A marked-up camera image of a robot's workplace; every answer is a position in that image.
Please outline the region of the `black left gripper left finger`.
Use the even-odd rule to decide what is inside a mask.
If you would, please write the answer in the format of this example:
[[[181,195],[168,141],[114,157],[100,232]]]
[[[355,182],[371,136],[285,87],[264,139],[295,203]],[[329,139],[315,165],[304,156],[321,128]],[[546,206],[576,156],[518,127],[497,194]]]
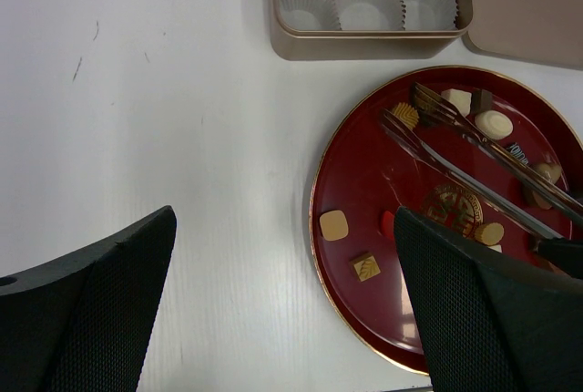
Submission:
[[[169,206],[1,280],[4,391],[134,391],[177,231]]]

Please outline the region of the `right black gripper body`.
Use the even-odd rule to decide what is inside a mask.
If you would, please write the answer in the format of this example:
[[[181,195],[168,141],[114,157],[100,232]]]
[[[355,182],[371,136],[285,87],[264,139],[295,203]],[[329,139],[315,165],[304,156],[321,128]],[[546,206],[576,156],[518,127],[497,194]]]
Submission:
[[[537,254],[571,277],[582,278],[582,241],[565,238],[540,240],[537,244]]]

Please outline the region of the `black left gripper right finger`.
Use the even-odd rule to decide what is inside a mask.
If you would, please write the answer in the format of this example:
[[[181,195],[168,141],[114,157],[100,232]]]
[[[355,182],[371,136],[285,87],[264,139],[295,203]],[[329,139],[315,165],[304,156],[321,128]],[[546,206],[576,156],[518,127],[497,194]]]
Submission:
[[[406,207],[394,238],[434,390],[581,390],[581,280]]]

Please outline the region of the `metal serving tongs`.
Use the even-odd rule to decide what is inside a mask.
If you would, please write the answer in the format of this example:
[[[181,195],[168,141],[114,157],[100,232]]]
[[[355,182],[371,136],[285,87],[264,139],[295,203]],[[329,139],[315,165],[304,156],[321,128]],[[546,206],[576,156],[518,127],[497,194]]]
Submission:
[[[379,121],[412,158],[473,192],[533,237],[577,239],[582,233],[582,204],[573,194],[582,187],[582,149],[564,122],[540,99],[529,94],[492,93],[492,97],[490,110],[505,114],[514,126],[512,134],[501,140],[490,139],[476,127],[479,113],[464,117],[441,95],[418,82],[410,87],[405,102],[419,113],[415,129],[393,115],[393,107],[383,109]],[[505,150],[512,142],[526,153],[528,165]],[[540,162],[561,166],[557,183],[533,169]],[[523,187],[536,191],[553,207],[530,207]]]

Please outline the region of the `gold ribbed round chocolate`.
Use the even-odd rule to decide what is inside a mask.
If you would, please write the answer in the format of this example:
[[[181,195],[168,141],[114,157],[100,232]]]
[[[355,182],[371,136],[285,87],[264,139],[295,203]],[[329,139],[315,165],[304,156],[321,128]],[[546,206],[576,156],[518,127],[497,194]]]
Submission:
[[[404,102],[396,104],[391,113],[395,115],[410,130],[414,130],[419,123],[419,113],[412,105]]]

